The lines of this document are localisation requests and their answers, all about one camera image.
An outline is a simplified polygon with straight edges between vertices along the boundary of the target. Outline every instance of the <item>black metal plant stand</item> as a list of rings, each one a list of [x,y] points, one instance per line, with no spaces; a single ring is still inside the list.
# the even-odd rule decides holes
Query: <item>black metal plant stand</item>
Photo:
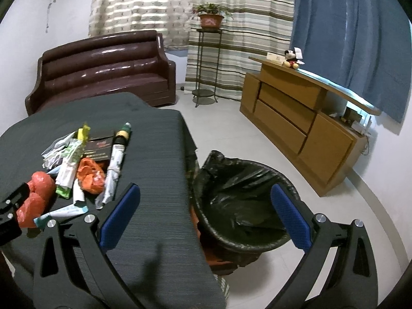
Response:
[[[219,70],[219,58],[220,58],[220,46],[222,44],[222,30],[221,29],[197,29],[199,33],[199,42],[198,42],[198,49],[197,49],[197,64],[196,64],[196,89],[192,91],[193,97],[196,97],[196,106],[199,105],[199,98],[209,98],[213,96],[216,99],[216,85],[218,82],[218,70]],[[201,89],[200,88],[200,80],[201,80],[201,71],[202,71],[202,58],[203,58],[203,47],[204,47],[204,36],[205,33],[210,34],[219,34],[219,44],[218,44],[218,60],[216,63],[216,76],[215,76],[215,89]]]

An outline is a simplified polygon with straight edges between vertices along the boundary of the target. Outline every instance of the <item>wooden cabinet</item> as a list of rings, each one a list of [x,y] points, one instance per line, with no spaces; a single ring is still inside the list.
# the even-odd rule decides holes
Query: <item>wooden cabinet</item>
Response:
[[[332,88],[292,69],[263,60],[258,75],[247,74],[240,111],[289,159],[318,193],[341,183],[366,145],[366,137],[322,112],[328,92],[352,99],[349,90]],[[371,114],[379,110],[356,102]]]

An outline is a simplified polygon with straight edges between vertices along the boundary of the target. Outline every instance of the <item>baseboard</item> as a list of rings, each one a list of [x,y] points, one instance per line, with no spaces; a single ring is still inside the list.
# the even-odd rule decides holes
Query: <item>baseboard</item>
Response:
[[[391,217],[379,201],[378,197],[371,191],[368,185],[362,180],[358,173],[351,169],[348,173],[348,179],[355,188],[359,191],[361,196],[365,199],[366,203],[370,206],[376,218],[381,223],[384,231],[386,232],[392,248],[395,251],[395,255],[398,259],[401,271],[405,271],[409,265],[408,255],[406,253],[405,246],[403,245],[402,238],[398,230],[396,229]]]

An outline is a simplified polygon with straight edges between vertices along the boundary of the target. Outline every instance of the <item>metal screw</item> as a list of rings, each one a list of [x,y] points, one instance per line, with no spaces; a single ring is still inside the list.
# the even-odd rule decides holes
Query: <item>metal screw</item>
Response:
[[[50,220],[49,222],[47,222],[47,226],[49,228],[52,228],[56,225],[56,220]]]
[[[355,220],[355,225],[359,228],[363,227],[363,222],[361,220]]]
[[[316,220],[320,223],[325,223],[326,222],[326,216],[324,214],[317,214],[316,215]]]
[[[84,221],[86,223],[92,223],[95,219],[96,219],[95,215],[89,214],[89,215],[86,215],[86,217],[84,218]]]

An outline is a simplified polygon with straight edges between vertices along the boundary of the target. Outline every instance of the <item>curtain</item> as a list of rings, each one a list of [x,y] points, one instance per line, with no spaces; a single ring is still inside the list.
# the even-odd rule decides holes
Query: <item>curtain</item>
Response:
[[[157,30],[169,49],[187,49],[192,0],[92,0],[89,36]]]
[[[353,90],[401,122],[411,86],[411,30],[397,0],[296,0],[292,44],[304,69]]]
[[[216,94],[240,99],[244,76],[258,71],[260,64],[248,59],[267,52],[284,54],[289,48],[293,27],[294,0],[193,0],[193,5],[215,3],[229,8],[231,17],[222,23],[222,45]],[[196,83],[198,50],[198,18],[190,31],[185,88],[193,90]],[[217,58],[217,34],[205,34],[202,59],[201,88],[213,89]]]

